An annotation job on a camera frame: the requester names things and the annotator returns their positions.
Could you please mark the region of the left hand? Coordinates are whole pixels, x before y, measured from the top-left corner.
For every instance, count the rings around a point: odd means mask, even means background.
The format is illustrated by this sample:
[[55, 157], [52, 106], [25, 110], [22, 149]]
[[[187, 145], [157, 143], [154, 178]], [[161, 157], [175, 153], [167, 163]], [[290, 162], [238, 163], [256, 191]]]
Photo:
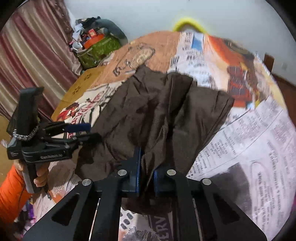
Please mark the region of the left hand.
[[[46, 185], [49, 174], [49, 165], [49, 162], [42, 163], [37, 169], [37, 177], [34, 179], [34, 184], [37, 187], [43, 187]], [[23, 176], [24, 162], [22, 162], [21, 160], [14, 160], [14, 166], [17, 173], [20, 176]]]

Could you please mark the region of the orange left sleeve forearm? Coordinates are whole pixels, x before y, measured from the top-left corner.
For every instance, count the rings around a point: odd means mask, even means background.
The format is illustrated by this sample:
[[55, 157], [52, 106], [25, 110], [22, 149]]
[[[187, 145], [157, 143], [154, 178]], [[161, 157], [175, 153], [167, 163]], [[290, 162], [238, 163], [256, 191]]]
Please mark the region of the orange left sleeve forearm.
[[12, 166], [1, 185], [1, 225], [13, 223], [30, 197], [23, 177]]

